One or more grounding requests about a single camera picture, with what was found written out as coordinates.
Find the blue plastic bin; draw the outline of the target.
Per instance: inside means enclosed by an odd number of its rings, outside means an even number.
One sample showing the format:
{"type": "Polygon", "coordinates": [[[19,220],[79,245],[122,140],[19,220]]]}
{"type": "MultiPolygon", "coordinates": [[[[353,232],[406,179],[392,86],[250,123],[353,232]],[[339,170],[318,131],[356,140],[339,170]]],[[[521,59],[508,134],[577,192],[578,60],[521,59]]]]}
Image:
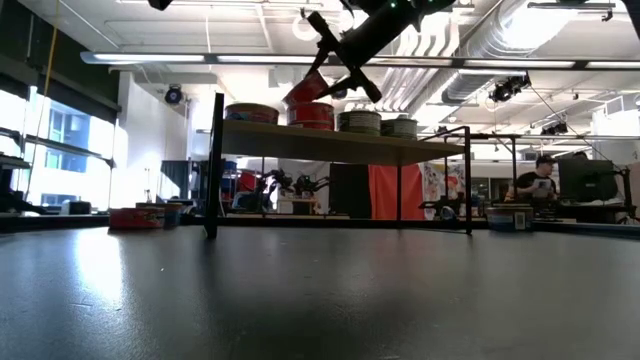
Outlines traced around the blue plastic bin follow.
{"type": "Polygon", "coordinates": [[[221,191],[227,194],[234,193],[237,187],[237,177],[237,163],[235,161],[225,160],[220,181],[221,191]]]}

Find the red plastic bin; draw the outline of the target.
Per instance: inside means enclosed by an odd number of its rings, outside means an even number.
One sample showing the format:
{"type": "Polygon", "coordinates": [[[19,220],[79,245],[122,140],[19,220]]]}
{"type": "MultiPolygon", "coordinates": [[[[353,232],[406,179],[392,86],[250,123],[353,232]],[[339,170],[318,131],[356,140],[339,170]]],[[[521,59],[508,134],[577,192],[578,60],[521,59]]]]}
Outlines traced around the red plastic bin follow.
{"type": "Polygon", "coordinates": [[[237,180],[237,190],[239,192],[254,193],[261,186],[261,178],[259,174],[253,172],[242,171],[237,180]]]}

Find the blue label seafood can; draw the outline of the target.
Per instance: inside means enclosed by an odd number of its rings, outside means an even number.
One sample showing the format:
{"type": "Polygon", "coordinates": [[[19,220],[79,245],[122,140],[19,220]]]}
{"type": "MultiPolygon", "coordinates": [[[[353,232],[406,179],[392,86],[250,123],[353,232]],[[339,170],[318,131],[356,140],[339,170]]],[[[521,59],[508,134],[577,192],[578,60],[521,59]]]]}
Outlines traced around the blue label seafood can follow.
{"type": "Polygon", "coordinates": [[[496,231],[529,231],[534,211],[530,206],[497,206],[485,210],[488,227],[496,231]]]}
{"type": "Polygon", "coordinates": [[[277,124],[279,111],[263,104],[235,103],[225,107],[224,116],[226,120],[277,124]]]}
{"type": "Polygon", "coordinates": [[[137,203],[138,209],[162,209],[164,211],[165,229],[173,229],[180,225],[182,205],[180,203],[137,203]]]}

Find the orange fabric panel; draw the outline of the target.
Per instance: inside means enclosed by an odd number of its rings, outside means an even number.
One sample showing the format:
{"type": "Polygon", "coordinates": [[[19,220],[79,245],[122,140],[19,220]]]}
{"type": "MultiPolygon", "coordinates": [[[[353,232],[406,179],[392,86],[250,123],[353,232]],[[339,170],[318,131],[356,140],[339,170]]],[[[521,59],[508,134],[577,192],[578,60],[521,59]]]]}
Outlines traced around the orange fabric panel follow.
{"type": "MultiPolygon", "coordinates": [[[[395,220],[397,217],[397,168],[394,166],[368,166],[369,189],[374,220],[395,220]]],[[[401,218],[424,220],[423,179],[418,164],[404,166],[401,172],[401,218]]]]}

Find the long ceiling light bar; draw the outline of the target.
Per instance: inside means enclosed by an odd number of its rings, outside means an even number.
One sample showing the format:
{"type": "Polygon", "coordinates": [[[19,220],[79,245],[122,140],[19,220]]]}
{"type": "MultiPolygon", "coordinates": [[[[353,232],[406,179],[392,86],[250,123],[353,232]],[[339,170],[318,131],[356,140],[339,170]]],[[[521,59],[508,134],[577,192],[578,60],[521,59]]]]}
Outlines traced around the long ceiling light bar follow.
{"type": "MultiPolygon", "coordinates": [[[[301,65],[311,66],[312,55],[285,54],[171,54],[82,52],[80,58],[94,65],[301,65]]],[[[544,58],[462,58],[434,56],[377,56],[365,67],[500,69],[531,71],[640,71],[640,60],[544,59],[544,58]]]]}

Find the black computer monitor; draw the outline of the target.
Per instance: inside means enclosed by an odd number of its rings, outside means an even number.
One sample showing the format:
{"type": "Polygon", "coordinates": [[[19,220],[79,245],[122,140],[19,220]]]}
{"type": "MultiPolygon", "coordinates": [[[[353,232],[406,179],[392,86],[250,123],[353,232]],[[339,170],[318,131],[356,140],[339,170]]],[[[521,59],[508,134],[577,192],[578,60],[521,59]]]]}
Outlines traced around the black computer monitor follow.
{"type": "Polygon", "coordinates": [[[561,159],[558,172],[562,198],[576,202],[607,201],[618,194],[611,161],[561,159]]]}

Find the black fabric panel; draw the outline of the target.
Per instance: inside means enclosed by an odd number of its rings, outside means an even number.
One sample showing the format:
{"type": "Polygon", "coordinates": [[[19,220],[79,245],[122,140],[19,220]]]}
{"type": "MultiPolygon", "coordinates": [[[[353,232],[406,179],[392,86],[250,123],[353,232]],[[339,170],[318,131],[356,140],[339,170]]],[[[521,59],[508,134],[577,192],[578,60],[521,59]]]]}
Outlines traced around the black fabric panel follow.
{"type": "Polygon", "coordinates": [[[330,164],[329,208],[351,219],[371,218],[367,165],[330,164]]]}

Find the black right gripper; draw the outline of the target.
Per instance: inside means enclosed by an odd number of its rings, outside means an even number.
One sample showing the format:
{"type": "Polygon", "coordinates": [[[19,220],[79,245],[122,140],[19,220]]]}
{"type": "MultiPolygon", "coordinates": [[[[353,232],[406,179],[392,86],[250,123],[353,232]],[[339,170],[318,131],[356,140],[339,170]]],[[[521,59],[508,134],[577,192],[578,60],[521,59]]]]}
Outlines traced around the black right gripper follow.
{"type": "Polygon", "coordinates": [[[316,72],[331,52],[335,53],[350,73],[348,77],[323,90],[318,97],[330,96],[340,100],[346,97],[349,90],[362,87],[368,98],[376,103],[382,98],[382,94],[362,72],[361,67],[415,22],[415,8],[380,7],[341,40],[333,35],[325,19],[318,12],[312,12],[307,20],[321,39],[317,43],[318,52],[306,76],[316,72]]]}

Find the silver ceiling air duct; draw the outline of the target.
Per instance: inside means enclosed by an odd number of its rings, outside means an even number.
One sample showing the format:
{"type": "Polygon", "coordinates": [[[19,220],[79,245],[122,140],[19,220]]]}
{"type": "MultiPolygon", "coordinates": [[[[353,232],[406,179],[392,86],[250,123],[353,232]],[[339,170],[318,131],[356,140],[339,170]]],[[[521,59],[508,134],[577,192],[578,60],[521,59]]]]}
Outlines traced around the silver ceiling air duct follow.
{"type": "MultiPolygon", "coordinates": [[[[462,46],[465,58],[522,58],[545,43],[541,35],[526,39],[526,31],[537,18],[528,7],[531,0],[503,0],[462,46]]],[[[445,102],[462,103],[493,78],[459,70],[442,93],[445,102]]]]}

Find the wooden shelf black metal legs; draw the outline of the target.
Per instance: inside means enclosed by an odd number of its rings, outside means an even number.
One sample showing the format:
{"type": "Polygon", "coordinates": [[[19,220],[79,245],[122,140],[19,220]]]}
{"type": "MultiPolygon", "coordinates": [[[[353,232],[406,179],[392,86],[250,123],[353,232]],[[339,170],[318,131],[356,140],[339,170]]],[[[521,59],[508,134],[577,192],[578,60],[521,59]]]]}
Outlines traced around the wooden shelf black metal legs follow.
{"type": "Polygon", "coordinates": [[[465,175],[471,176],[471,133],[467,126],[442,132],[420,141],[393,137],[376,137],[348,132],[330,132],[281,125],[226,120],[225,95],[214,98],[209,151],[209,177],[204,230],[214,240],[220,226],[294,227],[294,228],[355,228],[355,229],[434,229],[463,230],[472,233],[471,186],[465,186],[465,221],[447,225],[428,224],[402,218],[402,168],[411,164],[464,156],[465,175]],[[393,220],[342,219],[272,219],[221,217],[220,181],[223,175],[222,156],[247,155],[259,157],[313,160],[324,162],[393,166],[396,168],[396,217],[393,220]]]}

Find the dark blue curtain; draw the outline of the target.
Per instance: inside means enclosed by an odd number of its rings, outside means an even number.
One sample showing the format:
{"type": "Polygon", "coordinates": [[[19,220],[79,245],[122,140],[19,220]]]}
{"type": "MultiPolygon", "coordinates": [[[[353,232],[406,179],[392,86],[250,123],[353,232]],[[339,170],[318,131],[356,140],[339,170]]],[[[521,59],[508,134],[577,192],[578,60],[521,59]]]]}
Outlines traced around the dark blue curtain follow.
{"type": "Polygon", "coordinates": [[[191,167],[187,160],[163,160],[159,196],[162,199],[189,197],[191,167]]]}

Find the red label seafood can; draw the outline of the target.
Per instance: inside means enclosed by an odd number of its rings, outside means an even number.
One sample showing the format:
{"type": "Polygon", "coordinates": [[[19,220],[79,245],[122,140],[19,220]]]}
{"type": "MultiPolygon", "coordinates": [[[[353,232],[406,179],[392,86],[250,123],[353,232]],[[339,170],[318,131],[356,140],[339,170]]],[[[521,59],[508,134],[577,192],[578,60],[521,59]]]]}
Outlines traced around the red label seafood can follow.
{"type": "Polygon", "coordinates": [[[286,108],[300,103],[316,100],[329,85],[318,70],[311,71],[304,79],[295,85],[282,99],[286,108]]]}
{"type": "Polygon", "coordinates": [[[109,214],[109,227],[115,230],[159,229],[164,226],[165,212],[161,208],[121,208],[109,214]]]}
{"type": "Polygon", "coordinates": [[[287,125],[306,129],[334,131],[334,107],[320,102],[294,104],[287,109],[287,125]]]}

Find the white box device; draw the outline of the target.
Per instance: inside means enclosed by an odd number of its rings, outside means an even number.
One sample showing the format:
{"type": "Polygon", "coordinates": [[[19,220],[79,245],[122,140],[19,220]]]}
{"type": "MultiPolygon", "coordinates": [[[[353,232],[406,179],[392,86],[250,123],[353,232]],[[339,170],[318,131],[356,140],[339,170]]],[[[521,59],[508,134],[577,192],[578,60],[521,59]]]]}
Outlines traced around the white box device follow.
{"type": "Polygon", "coordinates": [[[91,213],[91,203],[81,200],[63,202],[59,212],[60,215],[90,215],[91,213]]]}

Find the colourful patterned banner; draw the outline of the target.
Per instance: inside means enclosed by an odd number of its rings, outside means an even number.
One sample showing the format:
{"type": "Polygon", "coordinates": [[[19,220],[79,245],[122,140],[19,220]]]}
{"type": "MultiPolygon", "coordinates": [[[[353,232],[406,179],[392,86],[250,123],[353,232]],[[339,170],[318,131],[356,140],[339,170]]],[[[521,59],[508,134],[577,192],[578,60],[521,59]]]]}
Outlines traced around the colourful patterned banner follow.
{"type": "Polygon", "coordinates": [[[461,164],[425,163],[422,175],[424,201],[437,201],[443,196],[454,200],[465,193],[466,178],[461,164]]]}

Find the black metal rack frame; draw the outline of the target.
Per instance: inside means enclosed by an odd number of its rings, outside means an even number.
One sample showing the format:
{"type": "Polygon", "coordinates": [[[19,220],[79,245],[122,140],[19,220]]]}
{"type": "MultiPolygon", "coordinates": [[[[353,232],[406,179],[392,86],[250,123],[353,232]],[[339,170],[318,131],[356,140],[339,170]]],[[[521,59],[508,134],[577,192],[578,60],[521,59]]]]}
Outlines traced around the black metal rack frame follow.
{"type": "Polygon", "coordinates": [[[474,190],[493,202],[502,202],[518,177],[521,158],[518,135],[477,133],[471,134],[471,170],[468,183],[474,190]]]}

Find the green label seafood can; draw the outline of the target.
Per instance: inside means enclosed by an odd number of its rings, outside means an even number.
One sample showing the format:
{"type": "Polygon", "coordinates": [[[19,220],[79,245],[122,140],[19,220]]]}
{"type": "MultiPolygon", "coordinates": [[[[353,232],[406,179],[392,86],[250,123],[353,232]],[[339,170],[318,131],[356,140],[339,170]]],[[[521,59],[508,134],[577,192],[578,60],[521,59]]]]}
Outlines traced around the green label seafood can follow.
{"type": "Polygon", "coordinates": [[[381,120],[381,115],[373,111],[354,110],[341,112],[337,116],[337,128],[340,132],[379,136],[381,120]]]}
{"type": "Polygon", "coordinates": [[[417,139],[418,122],[408,118],[396,118],[381,121],[381,135],[386,137],[417,139]]]}

